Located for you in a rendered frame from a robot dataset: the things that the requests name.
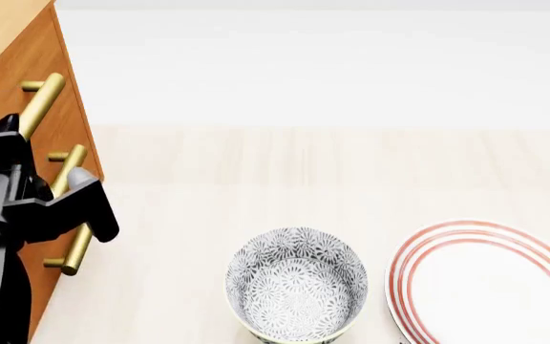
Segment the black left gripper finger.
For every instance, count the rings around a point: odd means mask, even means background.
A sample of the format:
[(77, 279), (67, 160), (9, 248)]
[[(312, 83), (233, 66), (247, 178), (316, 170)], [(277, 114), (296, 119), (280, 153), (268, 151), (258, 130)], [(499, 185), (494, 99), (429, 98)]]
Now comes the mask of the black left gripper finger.
[(50, 201), (26, 199), (4, 203), (3, 216), (26, 243), (56, 240), (86, 224), (101, 243), (116, 238), (119, 225), (101, 181), (88, 170), (72, 168), (69, 190)]
[(32, 146), (19, 132), (19, 114), (8, 114), (0, 119), (0, 167), (21, 165), (21, 170), (34, 172)]

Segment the grey floral patterned bowl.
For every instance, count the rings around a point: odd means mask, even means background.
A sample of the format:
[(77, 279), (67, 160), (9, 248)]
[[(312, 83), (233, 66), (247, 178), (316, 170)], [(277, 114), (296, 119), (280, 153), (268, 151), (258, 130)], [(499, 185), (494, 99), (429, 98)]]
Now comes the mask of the grey floral patterned bowl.
[(365, 306), (369, 280), (342, 240), (287, 227), (239, 248), (223, 287), (232, 313), (262, 344), (332, 344)]

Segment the white plate with red rings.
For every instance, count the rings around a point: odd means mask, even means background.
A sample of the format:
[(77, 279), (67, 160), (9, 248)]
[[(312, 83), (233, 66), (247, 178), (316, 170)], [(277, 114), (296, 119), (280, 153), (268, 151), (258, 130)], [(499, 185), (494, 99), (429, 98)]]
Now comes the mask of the white plate with red rings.
[(550, 344), (550, 246), (509, 226), (419, 229), (393, 252), (384, 293), (409, 344)]

